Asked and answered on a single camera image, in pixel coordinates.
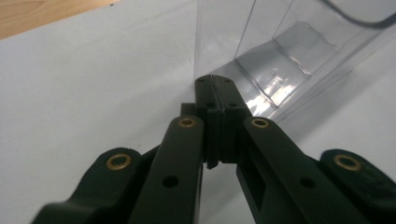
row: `white table surface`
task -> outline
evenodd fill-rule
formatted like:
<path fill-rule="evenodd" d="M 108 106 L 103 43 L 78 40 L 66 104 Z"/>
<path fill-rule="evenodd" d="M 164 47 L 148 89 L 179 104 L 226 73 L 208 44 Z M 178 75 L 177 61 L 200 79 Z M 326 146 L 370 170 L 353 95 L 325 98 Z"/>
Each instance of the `white table surface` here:
<path fill-rule="evenodd" d="M 0 223 L 67 199 L 114 147 L 161 143 L 193 102 L 196 1 L 120 1 L 0 40 Z M 307 154 L 360 153 L 396 179 L 396 41 L 281 127 Z M 205 170 L 200 223 L 254 223 L 234 166 Z"/>

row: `screw hole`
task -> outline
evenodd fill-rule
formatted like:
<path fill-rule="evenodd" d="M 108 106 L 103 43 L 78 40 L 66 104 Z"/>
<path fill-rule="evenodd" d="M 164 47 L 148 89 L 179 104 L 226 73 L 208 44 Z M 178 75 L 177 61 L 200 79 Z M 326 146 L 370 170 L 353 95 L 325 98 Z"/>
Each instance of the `screw hole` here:
<path fill-rule="evenodd" d="M 258 128 L 266 128 L 268 126 L 268 122 L 264 119 L 254 119 L 251 123 Z"/>
<path fill-rule="evenodd" d="M 300 183 L 308 188 L 308 189 L 313 189 L 315 187 L 315 181 L 313 181 L 312 179 L 308 178 L 308 177 L 303 177 L 300 179 Z"/>
<path fill-rule="evenodd" d="M 361 163 L 348 155 L 336 155 L 334 161 L 337 165 L 349 171 L 359 171 L 361 169 Z"/>
<path fill-rule="evenodd" d="M 185 128 L 190 128 L 195 125 L 195 120 L 193 119 L 181 119 L 178 125 Z"/>
<path fill-rule="evenodd" d="M 178 179 L 173 175 L 169 175 L 163 179 L 163 185 L 169 189 L 174 188 L 178 185 Z"/>
<path fill-rule="evenodd" d="M 106 166 L 109 170 L 122 170 L 123 168 L 131 164 L 131 160 L 131 157 L 127 154 L 116 154 L 108 158 Z"/>

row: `plastic container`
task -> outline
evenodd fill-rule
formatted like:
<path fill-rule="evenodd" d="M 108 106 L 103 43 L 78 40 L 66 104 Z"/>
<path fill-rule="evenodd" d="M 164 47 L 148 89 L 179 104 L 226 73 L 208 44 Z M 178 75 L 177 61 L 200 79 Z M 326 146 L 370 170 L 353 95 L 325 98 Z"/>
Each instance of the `plastic container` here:
<path fill-rule="evenodd" d="M 394 38 L 394 0 L 200 0 L 194 77 L 235 81 L 254 116 L 277 121 Z"/>

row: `brass insert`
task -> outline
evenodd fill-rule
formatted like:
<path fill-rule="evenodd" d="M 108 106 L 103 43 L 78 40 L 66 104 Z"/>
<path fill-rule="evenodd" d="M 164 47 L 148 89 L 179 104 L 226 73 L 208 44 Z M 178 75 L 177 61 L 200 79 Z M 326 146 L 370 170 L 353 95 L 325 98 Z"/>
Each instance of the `brass insert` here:
<path fill-rule="evenodd" d="M 128 154 L 120 153 L 108 158 L 106 166 L 109 170 L 122 170 L 131 164 L 131 157 Z"/>
<path fill-rule="evenodd" d="M 184 128 L 190 128 L 195 125 L 195 120 L 193 119 L 181 119 L 178 121 L 178 125 Z"/>
<path fill-rule="evenodd" d="M 359 171 L 361 169 L 361 163 L 348 155 L 336 155 L 334 161 L 337 165 L 349 171 Z"/>
<path fill-rule="evenodd" d="M 266 128 L 269 125 L 265 119 L 254 119 L 251 121 L 251 123 L 257 128 Z"/>

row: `wooden surface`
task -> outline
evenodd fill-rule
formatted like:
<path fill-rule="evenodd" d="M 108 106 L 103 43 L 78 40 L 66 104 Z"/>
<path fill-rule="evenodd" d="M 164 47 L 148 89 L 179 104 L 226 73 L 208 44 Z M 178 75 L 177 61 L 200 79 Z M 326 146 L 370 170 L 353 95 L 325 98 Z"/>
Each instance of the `wooden surface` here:
<path fill-rule="evenodd" d="M 0 39 L 119 0 L 0 0 Z"/>

